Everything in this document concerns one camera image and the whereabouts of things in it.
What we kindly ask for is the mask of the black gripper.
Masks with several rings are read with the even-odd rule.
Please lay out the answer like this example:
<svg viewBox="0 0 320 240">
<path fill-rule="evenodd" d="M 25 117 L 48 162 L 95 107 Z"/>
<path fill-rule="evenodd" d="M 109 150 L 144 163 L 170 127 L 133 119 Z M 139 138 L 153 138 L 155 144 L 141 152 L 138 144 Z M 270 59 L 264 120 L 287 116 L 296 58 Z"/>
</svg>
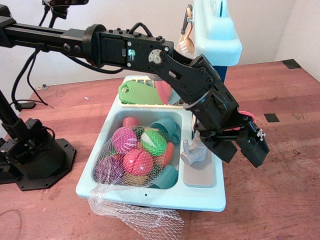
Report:
<svg viewBox="0 0 320 240">
<path fill-rule="evenodd" d="M 236 142 L 255 168 L 263 164 L 270 151 L 266 134 L 253 122 L 233 130 L 232 115 L 239 111 L 239 104 L 226 87 L 183 86 L 182 100 L 184 108 L 198 120 L 194 128 L 200 133 L 201 141 L 218 158 L 230 163 L 237 152 L 232 142 Z"/>
</svg>

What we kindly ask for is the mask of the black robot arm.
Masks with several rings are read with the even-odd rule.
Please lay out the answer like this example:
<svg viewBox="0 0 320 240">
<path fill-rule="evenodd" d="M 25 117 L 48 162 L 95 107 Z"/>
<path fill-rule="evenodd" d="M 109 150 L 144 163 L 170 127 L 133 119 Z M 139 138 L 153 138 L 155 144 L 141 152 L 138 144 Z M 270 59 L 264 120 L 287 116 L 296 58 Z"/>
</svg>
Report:
<svg viewBox="0 0 320 240">
<path fill-rule="evenodd" d="M 197 119 L 194 129 L 217 157 L 230 162 L 237 150 L 255 167 L 263 164 L 269 147 L 253 118 L 239 104 L 204 55 L 194 59 L 178 53 L 174 44 L 135 28 L 108 30 L 94 24 L 85 30 L 60 30 L 17 23 L 7 6 L 0 7 L 0 44 L 24 46 L 84 58 L 92 66 L 120 67 L 159 76 L 184 101 Z"/>
</svg>

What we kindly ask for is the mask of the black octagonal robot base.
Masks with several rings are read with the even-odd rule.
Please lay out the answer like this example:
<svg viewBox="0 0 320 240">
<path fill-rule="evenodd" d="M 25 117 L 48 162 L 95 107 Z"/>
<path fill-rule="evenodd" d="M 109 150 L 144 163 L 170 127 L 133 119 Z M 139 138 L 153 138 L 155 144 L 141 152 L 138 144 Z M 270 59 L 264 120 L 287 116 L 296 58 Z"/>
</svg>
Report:
<svg viewBox="0 0 320 240">
<path fill-rule="evenodd" d="M 76 149 L 40 120 L 3 124 L 8 140 L 0 140 L 0 183 L 21 191 L 48 189 L 73 167 Z"/>
</svg>

